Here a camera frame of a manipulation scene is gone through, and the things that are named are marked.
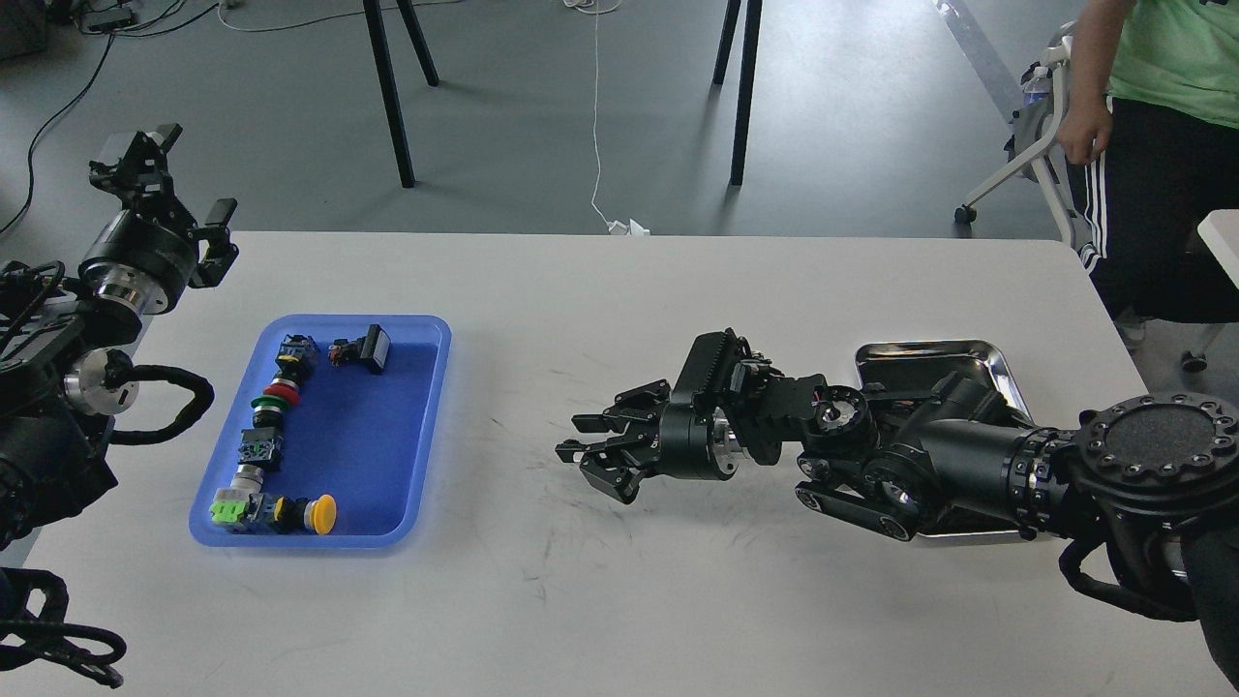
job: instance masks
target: black table leg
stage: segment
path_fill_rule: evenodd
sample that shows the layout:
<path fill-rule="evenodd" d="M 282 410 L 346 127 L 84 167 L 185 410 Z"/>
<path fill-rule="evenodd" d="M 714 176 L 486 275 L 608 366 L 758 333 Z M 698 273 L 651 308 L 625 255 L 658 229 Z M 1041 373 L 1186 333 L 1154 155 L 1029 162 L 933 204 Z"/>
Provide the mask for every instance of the black table leg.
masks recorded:
<path fill-rule="evenodd" d="M 409 140 L 404 134 L 404 116 L 400 114 L 400 98 L 395 93 L 395 76 L 392 72 L 392 53 L 388 51 L 387 33 L 383 31 L 383 10 L 379 0 L 362 0 L 366 10 L 366 27 L 370 32 L 370 48 L 374 50 L 374 67 L 379 73 L 379 89 L 383 92 L 383 108 L 387 110 L 388 128 L 392 130 L 392 147 L 395 149 L 395 165 L 400 170 L 400 186 L 413 188 L 413 158 L 409 156 Z"/>
<path fill-rule="evenodd" d="M 740 58 L 740 103 L 736 106 L 736 140 L 731 147 L 731 184 L 745 182 L 745 151 L 748 147 L 748 114 L 753 108 L 753 74 L 757 72 L 757 35 L 762 24 L 762 0 L 748 0 L 745 11 L 745 46 Z"/>
<path fill-rule="evenodd" d="M 719 37 L 719 57 L 714 59 L 714 83 L 722 84 L 727 74 L 727 57 L 731 40 L 736 37 L 736 20 L 740 19 L 740 0 L 727 0 L 727 14 L 722 17 L 722 36 Z"/>
<path fill-rule="evenodd" d="M 439 87 L 439 71 L 430 58 L 430 48 L 426 46 L 426 37 L 421 35 L 421 24 L 418 21 L 418 12 L 413 10 L 411 0 L 396 0 L 396 6 L 404 17 L 404 27 L 409 30 L 413 50 L 418 52 L 418 62 L 421 63 L 421 72 L 426 76 L 426 84 Z"/>

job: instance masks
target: yellow button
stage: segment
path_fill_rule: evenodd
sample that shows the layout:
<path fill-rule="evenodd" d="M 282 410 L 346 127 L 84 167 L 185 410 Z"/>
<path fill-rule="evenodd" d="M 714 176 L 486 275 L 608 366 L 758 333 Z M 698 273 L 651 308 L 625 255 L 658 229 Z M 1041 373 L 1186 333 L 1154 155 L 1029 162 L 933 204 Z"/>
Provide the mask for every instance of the yellow button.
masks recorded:
<path fill-rule="evenodd" d="M 336 500 L 331 498 L 331 494 L 323 494 L 313 503 L 310 522 L 318 535 L 327 535 L 336 526 Z"/>

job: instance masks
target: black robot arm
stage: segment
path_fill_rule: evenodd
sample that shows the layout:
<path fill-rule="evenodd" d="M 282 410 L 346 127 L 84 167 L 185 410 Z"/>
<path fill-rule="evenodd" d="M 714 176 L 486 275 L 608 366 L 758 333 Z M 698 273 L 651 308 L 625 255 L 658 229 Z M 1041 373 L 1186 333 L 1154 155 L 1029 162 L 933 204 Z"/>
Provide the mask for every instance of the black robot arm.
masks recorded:
<path fill-rule="evenodd" d="M 35 527 L 76 516 L 116 487 L 110 446 L 162 443 L 188 430 L 214 394 L 202 378 L 169 366 L 134 366 L 144 314 L 167 312 L 186 286 L 217 285 L 237 258 L 228 220 L 237 202 L 221 199 L 198 225 L 177 199 L 167 151 L 176 124 L 109 139 L 90 162 L 90 183 L 120 199 L 77 277 L 64 264 L 0 264 L 0 550 Z M 201 249 L 206 243 L 206 250 Z M 192 400 L 156 431 L 115 431 L 115 416 L 139 385 L 165 381 Z M 46 598 L 27 610 L 32 591 Z M 124 655 L 113 633 L 66 624 L 64 583 L 48 572 L 0 569 L 0 670 L 45 659 L 118 687 L 112 664 Z M 71 639 L 109 647 L 92 654 Z"/>
<path fill-rule="evenodd" d="M 1202 620 L 1239 688 L 1239 410 L 1212 397 L 1145 395 L 1041 428 L 959 374 L 930 390 L 790 379 L 730 328 L 701 334 L 674 390 L 621 394 L 556 448 L 589 483 L 631 504 L 643 479 L 727 480 L 737 463 L 799 443 L 808 509 L 907 541 L 959 515 L 1020 536 L 1069 539 L 1059 568 L 1075 591 L 1154 619 Z M 1118 584 L 1080 569 L 1105 547 Z"/>

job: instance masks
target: blue tray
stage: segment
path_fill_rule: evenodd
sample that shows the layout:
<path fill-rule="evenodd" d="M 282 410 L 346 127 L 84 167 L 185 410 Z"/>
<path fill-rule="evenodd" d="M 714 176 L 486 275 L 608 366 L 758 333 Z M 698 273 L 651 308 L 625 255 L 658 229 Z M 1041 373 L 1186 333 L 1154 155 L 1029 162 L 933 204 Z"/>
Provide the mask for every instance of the blue tray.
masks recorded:
<path fill-rule="evenodd" d="M 374 322 L 392 337 L 383 375 L 327 363 L 332 339 L 364 336 Z M 285 415 L 284 464 L 263 491 L 331 494 L 339 514 L 323 536 L 234 535 L 211 524 L 211 503 L 232 483 L 240 432 L 253 417 L 249 401 L 275 375 L 275 355 L 289 333 L 312 336 L 322 355 L 301 404 Z M 421 503 L 450 343 L 447 323 L 430 314 L 287 314 L 268 324 L 190 508 L 190 534 L 209 547 L 359 548 L 404 537 Z"/>

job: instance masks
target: black track pants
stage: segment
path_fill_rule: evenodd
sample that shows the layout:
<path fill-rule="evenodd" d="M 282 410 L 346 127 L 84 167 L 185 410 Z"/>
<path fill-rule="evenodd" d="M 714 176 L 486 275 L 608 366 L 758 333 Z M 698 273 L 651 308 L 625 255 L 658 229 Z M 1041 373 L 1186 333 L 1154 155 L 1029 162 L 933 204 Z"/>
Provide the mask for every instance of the black track pants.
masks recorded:
<path fill-rule="evenodd" d="M 1176 322 L 1239 321 L 1239 288 L 1188 239 L 1211 210 L 1239 208 L 1239 129 L 1113 99 L 1101 156 L 1068 167 L 1092 240 L 1080 248 L 1106 310 Z"/>

